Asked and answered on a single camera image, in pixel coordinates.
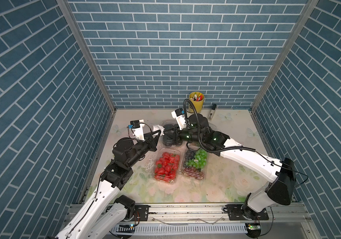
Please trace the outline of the clear box of blackberries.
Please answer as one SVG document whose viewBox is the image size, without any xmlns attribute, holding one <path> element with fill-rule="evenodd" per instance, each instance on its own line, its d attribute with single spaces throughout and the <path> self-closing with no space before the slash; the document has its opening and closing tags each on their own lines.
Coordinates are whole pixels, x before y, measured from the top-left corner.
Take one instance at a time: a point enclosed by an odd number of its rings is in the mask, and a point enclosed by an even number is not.
<svg viewBox="0 0 341 239">
<path fill-rule="evenodd" d="M 172 128 L 179 128 L 178 127 L 178 124 L 175 122 L 175 121 L 164 121 L 162 126 L 164 127 L 164 130 L 165 129 L 172 129 Z"/>
</svg>

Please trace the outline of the clear box of red berries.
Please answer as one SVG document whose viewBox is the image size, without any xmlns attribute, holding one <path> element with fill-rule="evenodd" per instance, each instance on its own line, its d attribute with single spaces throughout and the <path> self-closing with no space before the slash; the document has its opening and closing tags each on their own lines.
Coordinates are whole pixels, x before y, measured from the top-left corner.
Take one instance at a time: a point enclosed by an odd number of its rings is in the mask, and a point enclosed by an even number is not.
<svg viewBox="0 0 341 239">
<path fill-rule="evenodd" d="M 180 166 L 181 152 L 173 148 L 159 150 L 153 166 L 153 177 L 157 181 L 173 183 Z"/>
</svg>

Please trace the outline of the white sticker sheet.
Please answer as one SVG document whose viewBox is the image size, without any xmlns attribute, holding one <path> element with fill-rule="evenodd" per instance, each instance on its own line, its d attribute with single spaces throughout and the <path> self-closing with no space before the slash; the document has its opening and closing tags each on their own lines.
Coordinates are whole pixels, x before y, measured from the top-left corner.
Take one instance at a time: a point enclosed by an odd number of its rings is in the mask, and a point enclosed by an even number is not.
<svg viewBox="0 0 341 239">
<path fill-rule="evenodd" d="M 164 135 L 164 127 L 161 126 L 161 125 L 154 125 L 153 126 L 153 131 L 156 131 L 156 130 L 161 130 L 161 136 Z"/>
</svg>

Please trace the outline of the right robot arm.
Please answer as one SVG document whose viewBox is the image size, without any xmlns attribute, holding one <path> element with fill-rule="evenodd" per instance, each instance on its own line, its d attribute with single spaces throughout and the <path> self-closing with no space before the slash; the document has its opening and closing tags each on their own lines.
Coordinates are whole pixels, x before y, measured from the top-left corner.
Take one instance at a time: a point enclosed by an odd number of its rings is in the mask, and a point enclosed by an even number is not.
<svg viewBox="0 0 341 239">
<path fill-rule="evenodd" d="M 246 166 L 267 180 L 265 186 L 247 195 L 241 207 L 245 218 L 254 220 L 265 208 L 274 204 L 291 204 L 299 173 L 291 159 L 271 158 L 241 145 L 229 135 L 213 130 L 208 119 L 197 112 L 191 100 L 186 99 L 183 104 L 191 106 L 192 115 L 187 115 L 186 107 L 176 109 L 171 114 L 177 124 L 161 131 L 173 144 L 182 141 L 198 143 L 208 153 Z"/>
</svg>

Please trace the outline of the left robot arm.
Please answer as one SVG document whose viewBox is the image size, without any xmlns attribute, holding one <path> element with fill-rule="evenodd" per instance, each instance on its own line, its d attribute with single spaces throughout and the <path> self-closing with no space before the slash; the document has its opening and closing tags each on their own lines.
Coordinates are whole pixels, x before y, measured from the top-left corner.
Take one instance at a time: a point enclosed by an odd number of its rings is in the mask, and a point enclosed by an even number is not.
<svg viewBox="0 0 341 239">
<path fill-rule="evenodd" d="M 144 140 L 125 137 L 113 147 L 114 159 L 101 174 L 98 186 L 71 222 L 61 230 L 56 239 L 84 239 L 105 210 L 122 190 L 133 174 L 132 166 L 149 151 L 157 150 L 161 130 L 145 133 Z"/>
</svg>

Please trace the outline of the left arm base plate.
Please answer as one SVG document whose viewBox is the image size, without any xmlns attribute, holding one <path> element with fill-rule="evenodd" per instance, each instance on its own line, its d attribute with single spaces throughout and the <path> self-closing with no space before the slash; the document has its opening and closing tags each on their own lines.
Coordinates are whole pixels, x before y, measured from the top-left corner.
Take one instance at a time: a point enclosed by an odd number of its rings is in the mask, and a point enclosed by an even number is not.
<svg viewBox="0 0 341 239">
<path fill-rule="evenodd" d="M 127 209 L 126 217 L 123 221 L 133 222 L 133 221 L 147 221 L 149 216 L 149 205 L 135 205 Z"/>
</svg>

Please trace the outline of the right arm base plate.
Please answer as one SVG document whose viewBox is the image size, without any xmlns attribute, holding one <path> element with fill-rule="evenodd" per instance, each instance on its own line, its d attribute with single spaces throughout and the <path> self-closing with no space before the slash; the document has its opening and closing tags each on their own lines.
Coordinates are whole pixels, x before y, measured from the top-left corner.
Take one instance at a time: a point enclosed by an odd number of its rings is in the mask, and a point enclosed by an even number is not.
<svg viewBox="0 0 341 239">
<path fill-rule="evenodd" d="M 257 213 L 240 204 L 227 204 L 225 211 L 230 221 L 268 221 L 269 215 L 266 209 Z"/>
</svg>

